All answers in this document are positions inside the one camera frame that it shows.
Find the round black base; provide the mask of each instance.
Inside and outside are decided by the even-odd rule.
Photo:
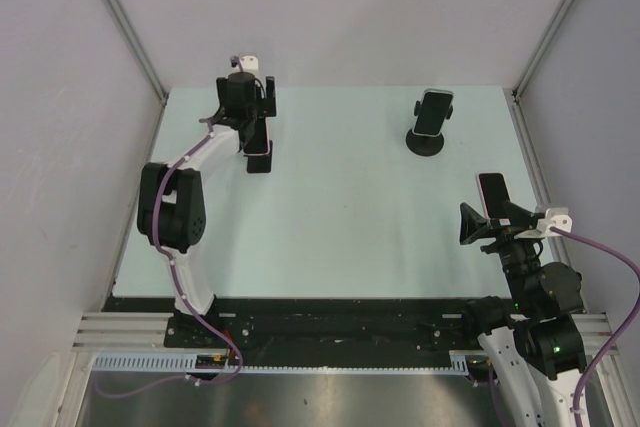
[[[411,129],[407,132],[405,141],[411,152],[416,155],[421,155],[422,157],[436,155],[444,147],[444,137],[442,134],[437,137],[425,137],[414,134]]]

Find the phone stand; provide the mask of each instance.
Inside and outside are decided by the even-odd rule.
[[[417,101],[413,109],[413,114],[416,117],[420,113],[421,108],[422,104],[420,103],[420,101]],[[453,106],[449,109],[446,118],[450,119],[452,113]],[[437,130],[440,131],[442,129],[442,124],[437,127]],[[409,132],[407,132],[407,136],[405,137],[405,142],[407,143],[407,147],[409,147],[409,150],[414,154],[420,155],[422,157],[432,157],[440,152],[444,147],[444,136],[442,135],[442,133],[440,133],[436,137],[416,135],[413,133],[413,129],[409,129]]]

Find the table surface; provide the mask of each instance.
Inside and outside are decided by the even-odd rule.
[[[272,172],[249,175],[238,155],[204,185],[201,258],[216,295],[508,296],[498,257],[458,244],[459,204],[482,211],[479,172],[502,172],[512,200],[535,207],[502,88],[438,88],[454,92],[454,112],[432,158],[404,141],[425,87],[278,89]],[[213,89],[172,90],[152,159],[187,151],[217,106]],[[163,258],[135,225],[113,294],[173,295]]]

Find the phone holder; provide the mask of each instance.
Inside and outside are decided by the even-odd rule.
[[[424,107],[421,101],[416,101],[416,105],[413,108],[413,115],[418,117],[420,114],[420,110]],[[449,107],[449,112],[441,122],[436,122],[438,125],[432,125],[433,130],[440,132],[437,136],[430,137],[426,135],[417,135],[413,132],[413,129],[409,129],[407,132],[407,136],[405,137],[405,142],[409,150],[416,155],[420,155],[422,157],[432,157],[439,153],[444,147],[444,136],[442,135],[442,125],[445,120],[451,118],[453,114],[453,105]]]

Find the white wall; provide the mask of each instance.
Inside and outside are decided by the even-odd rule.
[[[523,110],[551,195],[574,231],[640,262],[640,3],[579,0],[525,91]],[[618,326],[638,295],[628,267],[569,243],[592,311]],[[640,386],[640,321],[619,342]]]
[[[280,85],[500,84],[560,0],[122,0],[168,86],[254,51]]]
[[[44,359],[60,352],[64,364],[81,313],[106,285],[160,106],[101,0],[0,5],[7,425]]]

